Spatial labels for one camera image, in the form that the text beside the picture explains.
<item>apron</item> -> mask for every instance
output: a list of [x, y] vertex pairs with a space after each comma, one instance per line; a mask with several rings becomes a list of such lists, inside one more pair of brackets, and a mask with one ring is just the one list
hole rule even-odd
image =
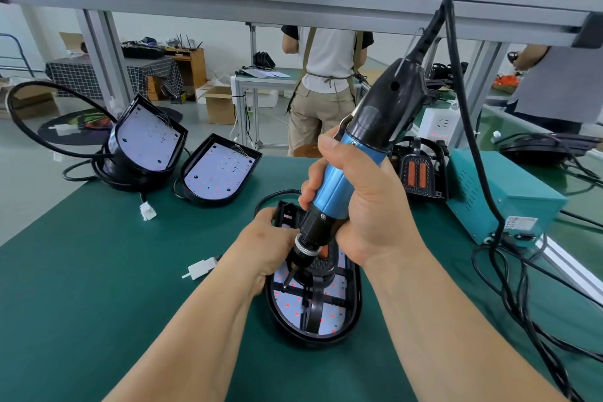
[[291, 95], [291, 100], [289, 101], [289, 106], [287, 107], [287, 112], [289, 113], [291, 111], [291, 103], [293, 102], [293, 99], [296, 96], [297, 93], [297, 88], [300, 87], [300, 84], [302, 83], [302, 79], [306, 76], [306, 75], [311, 75], [311, 76], [317, 76], [319, 78], [324, 78], [325, 82], [330, 82], [333, 81], [335, 79], [338, 80], [346, 80], [347, 81], [347, 85], [350, 86], [350, 92], [351, 92], [351, 96], [354, 99], [354, 103], [356, 102], [356, 93], [354, 91], [354, 75], [356, 73], [358, 73], [358, 64], [360, 63], [360, 55], [362, 53], [362, 39], [364, 37], [364, 32], [356, 32], [356, 44], [354, 45], [354, 56], [353, 56], [353, 66], [351, 68], [351, 75], [346, 76], [346, 77], [335, 77], [335, 76], [326, 76], [326, 75], [317, 75], [315, 73], [310, 73], [307, 70], [307, 60], [310, 57], [310, 48], [312, 48], [312, 44], [314, 43], [314, 36], [316, 35], [316, 27], [311, 27], [310, 28], [310, 32], [307, 35], [307, 42], [306, 42], [306, 50], [304, 51], [303, 54], [303, 65], [302, 65], [302, 73], [300, 73], [300, 77], [297, 80], [296, 83], [296, 87], [293, 89], [293, 94]]

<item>checkered tablecloth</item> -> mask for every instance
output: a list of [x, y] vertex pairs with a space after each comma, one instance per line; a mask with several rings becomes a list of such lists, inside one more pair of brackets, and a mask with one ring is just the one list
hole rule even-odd
[[[178, 64], [171, 57], [160, 59], [125, 59], [128, 75], [134, 95], [147, 96], [147, 76], [163, 78], [163, 85], [174, 95], [182, 93], [182, 75]], [[57, 84], [77, 91], [94, 100], [101, 101], [101, 88], [98, 85], [89, 56], [65, 57], [46, 63], [46, 75]], [[59, 91], [60, 97], [69, 97]]]

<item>power outlet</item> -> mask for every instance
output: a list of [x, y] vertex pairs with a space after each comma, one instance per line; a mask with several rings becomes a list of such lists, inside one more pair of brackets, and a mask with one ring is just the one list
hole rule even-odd
[[444, 140], [448, 146], [460, 116], [458, 110], [427, 108], [418, 130], [418, 136], [433, 141]]

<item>round black mat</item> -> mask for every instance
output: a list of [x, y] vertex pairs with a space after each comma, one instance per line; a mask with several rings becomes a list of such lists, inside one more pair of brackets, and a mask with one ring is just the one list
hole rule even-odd
[[[161, 110], [177, 123], [182, 121], [182, 113], [166, 107], [161, 107]], [[51, 129], [57, 124], [78, 126], [79, 132], [60, 136], [55, 129]], [[38, 135], [49, 143], [59, 145], [102, 145], [112, 127], [111, 121], [105, 115], [90, 108], [67, 113], [42, 124], [38, 129]]]

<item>gray shirt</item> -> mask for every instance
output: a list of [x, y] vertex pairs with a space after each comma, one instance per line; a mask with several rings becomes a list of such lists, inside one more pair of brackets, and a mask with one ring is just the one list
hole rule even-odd
[[516, 111], [595, 123], [603, 108], [603, 48], [552, 47], [513, 94]]

